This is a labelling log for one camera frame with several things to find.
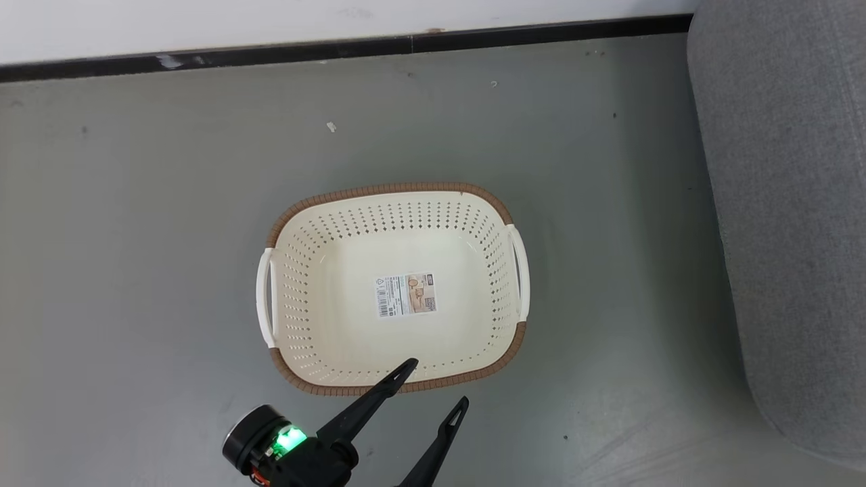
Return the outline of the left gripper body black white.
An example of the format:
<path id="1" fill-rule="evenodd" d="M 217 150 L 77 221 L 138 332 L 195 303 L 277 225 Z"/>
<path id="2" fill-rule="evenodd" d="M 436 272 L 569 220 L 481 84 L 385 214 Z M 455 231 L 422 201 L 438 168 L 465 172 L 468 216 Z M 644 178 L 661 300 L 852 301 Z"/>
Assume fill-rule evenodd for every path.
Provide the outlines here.
<path id="1" fill-rule="evenodd" d="M 229 429 L 222 454 L 254 486 L 344 486 L 359 463 L 351 443 L 306 435 L 269 404 Z"/>

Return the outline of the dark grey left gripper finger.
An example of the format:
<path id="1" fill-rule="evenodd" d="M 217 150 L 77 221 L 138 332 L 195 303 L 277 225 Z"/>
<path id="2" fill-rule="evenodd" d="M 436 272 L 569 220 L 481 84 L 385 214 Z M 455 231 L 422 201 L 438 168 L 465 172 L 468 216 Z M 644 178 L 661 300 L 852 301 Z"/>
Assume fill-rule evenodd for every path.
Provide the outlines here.
<path id="1" fill-rule="evenodd" d="M 384 401 L 389 400 L 399 392 L 417 365 L 417 360 L 407 360 L 386 374 L 378 384 L 372 386 L 358 400 L 346 407 L 343 412 L 323 425 L 317 432 L 318 440 L 325 444 L 333 444 L 339 440 L 350 443 L 355 440 Z"/>
<path id="2" fill-rule="evenodd" d="M 440 423 L 435 440 L 399 486 L 433 486 L 467 411 L 468 398 L 461 398 Z"/>

